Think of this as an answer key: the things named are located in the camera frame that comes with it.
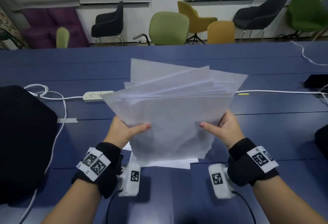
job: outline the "black cable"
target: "black cable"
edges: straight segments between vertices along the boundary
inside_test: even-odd
[[[241,199],[243,199],[244,200],[244,202],[246,203],[246,205],[247,205],[247,207],[248,207],[248,209],[249,209],[249,211],[251,212],[251,214],[252,214],[252,217],[253,217],[253,221],[254,221],[254,224],[256,224],[256,220],[255,220],[255,216],[254,216],[254,214],[253,214],[253,211],[252,211],[252,209],[251,209],[251,207],[249,206],[249,204],[248,204],[248,202],[246,201],[246,199],[241,195],[241,194],[239,194],[238,192],[236,192],[236,191],[231,191],[232,193],[234,193],[234,194],[236,194],[236,195],[238,195],[238,196],[240,196],[241,197]]]
[[[114,195],[112,196],[111,200],[109,201],[109,204],[108,204],[108,207],[107,207],[107,211],[106,211],[106,222],[105,222],[105,224],[108,223],[108,212],[109,212],[109,207],[110,207],[110,205],[111,205],[111,203],[112,203],[114,197],[115,197],[118,193],[120,193],[120,192],[122,192],[122,191],[123,191],[123,189],[122,189],[122,190],[118,190],[118,191],[116,191],[116,192],[114,193]]]

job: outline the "electrical outlet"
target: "electrical outlet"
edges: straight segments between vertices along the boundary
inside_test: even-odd
[[[93,91],[93,92],[87,92],[83,95],[83,100],[85,102],[102,102],[103,99],[100,95],[107,94],[107,93],[113,93],[114,91]]]

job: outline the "orange chair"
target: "orange chair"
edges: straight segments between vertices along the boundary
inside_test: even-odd
[[[207,28],[207,44],[227,44],[235,42],[235,25],[232,21],[216,21]]]
[[[197,11],[190,6],[189,4],[178,1],[178,9],[180,14],[184,14],[189,18],[189,32],[194,33],[195,35],[187,39],[187,41],[194,39],[193,44],[196,40],[201,41],[203,44],[205,44],[198,36],[197,33],[205,32],[207,31],[207,27],[212,22],[217,21],[217,18],[215,17],[199,17]]]

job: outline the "forearm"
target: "forearm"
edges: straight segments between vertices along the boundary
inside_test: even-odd
[[[97,185],[77,179],[41,224],[91,224],[100,199]]]
[[[280,176],[256,181],[253,192],[270,224],[327,224]]]

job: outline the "stack of paper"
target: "stack of paper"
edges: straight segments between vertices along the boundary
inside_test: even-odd
[[[130,141],[136,160],[204,158],[214,137],[199,123],[217,125],[246,77],[131,59],[131,81],[102,98],[128,126],[152,125]]]

